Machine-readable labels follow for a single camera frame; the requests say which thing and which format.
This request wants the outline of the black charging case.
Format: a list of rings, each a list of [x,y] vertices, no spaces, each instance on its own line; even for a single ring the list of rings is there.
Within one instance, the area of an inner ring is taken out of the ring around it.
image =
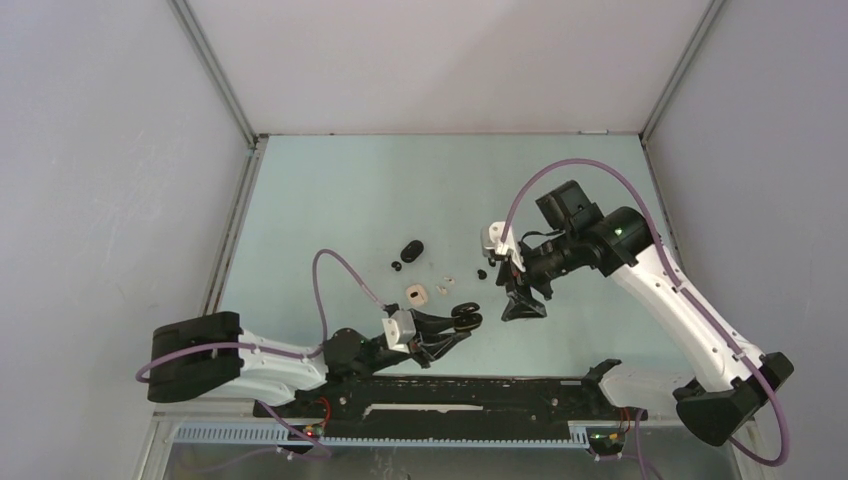
[[[453,307],[451,310],[453,329],[457,332],[468,332],[479,328],[483,322],[479,310],[480,306],[475,302],[466,302]]]

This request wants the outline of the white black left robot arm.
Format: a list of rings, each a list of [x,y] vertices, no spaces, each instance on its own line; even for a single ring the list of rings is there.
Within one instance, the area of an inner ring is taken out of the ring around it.
[[[135,378],[154,403],[245,398],[299,417],[312,411],[324,387],[406,361],[430,367],[483,322],[475,303],[458,305],[447,317],[396,305],[386,313],[375,337],[343,328],[316,347],[258,336],[231,311],[180,321],[154,331],[151,360]]]

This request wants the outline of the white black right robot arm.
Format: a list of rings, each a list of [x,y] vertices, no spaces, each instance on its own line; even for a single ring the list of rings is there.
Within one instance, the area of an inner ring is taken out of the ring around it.
[[[692,378],[640,371],[610,359],[584,378],[585,411],[606,418],[619,407],[676,416],[699,440],[722,446],[794,371],[781,352],[764,353],[716,313],[656,244],[645,217],[631,207],[604,214],[568,181],[536,205],[553,230],[531,247],[498,221],[481,231],[484,256],[500,264],[497,285],[508,304],[503,321],[544,318],[552,282],[588,267],[636,298],[684,354]]]

